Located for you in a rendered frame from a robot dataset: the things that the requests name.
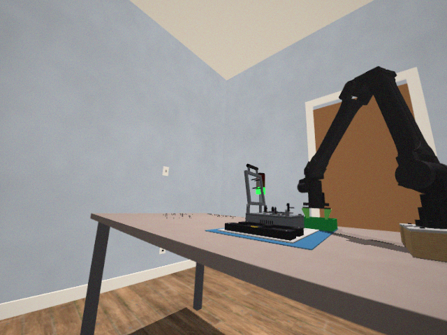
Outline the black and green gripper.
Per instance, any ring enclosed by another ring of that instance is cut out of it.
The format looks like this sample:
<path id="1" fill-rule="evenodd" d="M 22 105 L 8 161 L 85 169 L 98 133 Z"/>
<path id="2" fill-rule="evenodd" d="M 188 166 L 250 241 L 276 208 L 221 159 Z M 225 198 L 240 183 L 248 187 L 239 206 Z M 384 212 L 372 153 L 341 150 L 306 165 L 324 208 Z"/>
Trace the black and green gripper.
<path id="1" fill-rule="evenodd" d="M 322 191 L 313 191 L 309 192 L 309 202 L 303 202 L 303 205 L 311 205 L 309 207 L 302 207 L 302 211 L 306 218 L 309 218 L 309 208 L 313 209 L 324 209 L 325 219 L 328 220 L 328 217 L 331 212 L 331 208 L 324 208 L 324 206 L 329 207 L 329 203 L 320 203 L 323 202 Z"/>

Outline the green bin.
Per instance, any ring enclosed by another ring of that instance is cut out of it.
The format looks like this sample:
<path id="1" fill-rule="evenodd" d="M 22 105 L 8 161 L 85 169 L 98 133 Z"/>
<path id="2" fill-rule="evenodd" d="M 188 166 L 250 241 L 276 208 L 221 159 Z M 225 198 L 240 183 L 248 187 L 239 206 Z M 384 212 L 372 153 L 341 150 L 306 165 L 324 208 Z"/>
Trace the green bin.
<path id="1" fill-rule="evenodd" d="M 305 228 L 324 230 L 334 232 L 337 229 L 337 219 L 336 218 L 325 218 L 320 217 L 310 217 L 306 218 L 304 216 Z"/>

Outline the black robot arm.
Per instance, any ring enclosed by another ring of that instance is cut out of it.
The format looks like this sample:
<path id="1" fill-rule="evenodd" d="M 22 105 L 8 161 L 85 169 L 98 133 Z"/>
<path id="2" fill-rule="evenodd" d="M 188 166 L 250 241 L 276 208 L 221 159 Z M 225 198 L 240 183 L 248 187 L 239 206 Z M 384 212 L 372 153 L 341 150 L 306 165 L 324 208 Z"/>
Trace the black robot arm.
<path id="1" fill-rule="evenodd" d="M 299 180 L 298 191 L 308 193 L 308 198 L 310 191 L 322 191 L 319 179 L 324 179 L 330 157 L 357 111 L 374 95 L 397 148 L 398 186 L 425 193 L 420 194 L 422 207 L 418 207 L 420 220 L 415 220 L 416 225 L 447 229 L 447 165 L 439 162 L 423 137 L 397 87 L 396 76 L 395 71 L 377 66 L 344 85 L 339 95 L 342 104 L 318 151 L 304 168 L 305 178 Z"/>

